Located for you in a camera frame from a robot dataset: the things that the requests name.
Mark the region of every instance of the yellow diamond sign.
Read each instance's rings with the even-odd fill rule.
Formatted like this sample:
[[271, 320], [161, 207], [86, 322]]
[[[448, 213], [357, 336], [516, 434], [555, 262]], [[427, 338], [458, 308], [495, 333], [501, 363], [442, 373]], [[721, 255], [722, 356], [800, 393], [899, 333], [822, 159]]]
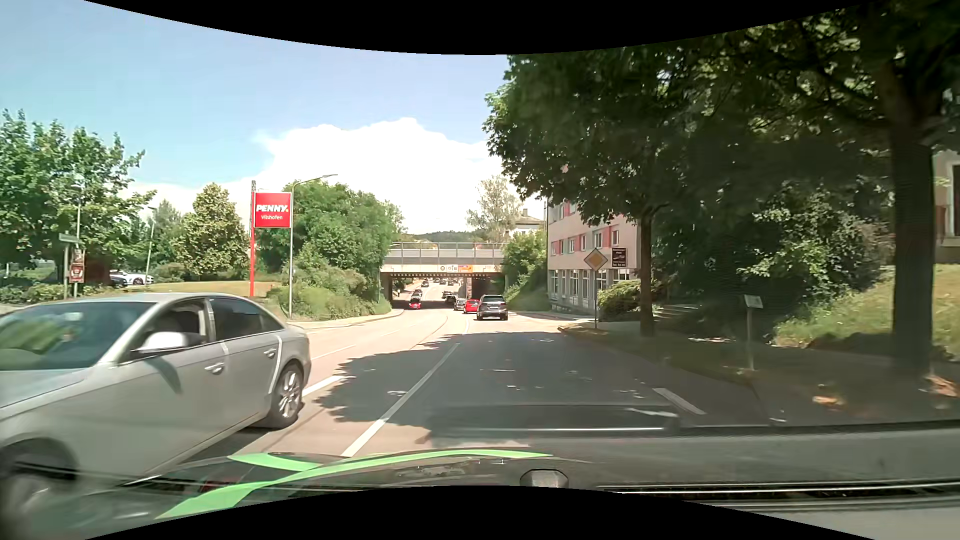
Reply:
[[589, 266], [594, 272], [603, 268], [604, 264], [607, 264], [607, 256], [600, 253], [600, 250], [593, 248], [593, 251], [584, 257], [584, 262]]

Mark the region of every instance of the silver sedan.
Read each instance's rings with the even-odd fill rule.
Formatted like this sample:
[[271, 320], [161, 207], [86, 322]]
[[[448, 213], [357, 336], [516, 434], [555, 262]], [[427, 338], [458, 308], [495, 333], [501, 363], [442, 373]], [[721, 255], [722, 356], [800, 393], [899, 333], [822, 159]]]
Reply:
[[290, 426], [309, 377], [306, 332], [238, 296], [141, 293], [4, 314], [4, 511], [85, 479], [149, 475], [247, 426]]

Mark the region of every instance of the red pole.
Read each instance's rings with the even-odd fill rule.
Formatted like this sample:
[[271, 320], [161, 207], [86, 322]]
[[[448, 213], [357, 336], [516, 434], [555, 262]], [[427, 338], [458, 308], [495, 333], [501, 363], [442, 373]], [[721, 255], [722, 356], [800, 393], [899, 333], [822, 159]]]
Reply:
[[253, 292], [253, 266], [256, 264], [256, 235], [253, 228], [253, 205], [256, 200], [256, 180], [250, 181], [250, 298]]

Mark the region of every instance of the white cloud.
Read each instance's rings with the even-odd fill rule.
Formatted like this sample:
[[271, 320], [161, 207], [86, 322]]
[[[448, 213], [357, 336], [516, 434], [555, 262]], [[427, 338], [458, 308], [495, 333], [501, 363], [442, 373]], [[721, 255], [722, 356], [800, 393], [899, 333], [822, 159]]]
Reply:
[[[280, 138], [261, 140], [273, 162], [259, 174], [223, 184], [246, 224], [250, 219], [250, 182], [280, 191], [294, 179], [336, 174], [330, 182], [368, 191], [400, 207], [411, 233], [462, 231], [467, 209], [478, 199], [480, 181], [500, 172], [484, 142], [466, 144], [428, 132], [414, 118], [378, 122], [356, 130], [336, 126], [296, 129]], [[168, 199], [181, 211], [192, 209], [197, 188], [135, 183], [137, 191], [156, 189], [154, 199]], [[542, 202], [528, 200], [530, 214], [542, 214]]]

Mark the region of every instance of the car window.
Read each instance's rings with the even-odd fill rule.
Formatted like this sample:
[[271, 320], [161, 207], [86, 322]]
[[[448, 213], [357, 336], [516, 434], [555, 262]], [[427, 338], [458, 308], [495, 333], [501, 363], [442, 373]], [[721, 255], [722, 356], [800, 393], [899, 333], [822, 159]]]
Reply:
[[70, 302], [0, 317], [0, 371], [92, 366], [149, 302]]
[[213, 324], [217, 339], [233, 339], [265, 331], [281, 330], [281, 326], [268, 317], [263, 309], [245, 300], [234, 298], [211, 298]]
[[202, 299], [194, 299], [168, 306], [147, 323], [131, 343], [130, 349], [138, 349], [150, 334], [158, 331], [196, 334], [200, 337], [201, 343], [208, 343], [210, 328], [206, 318], [206, 304]]

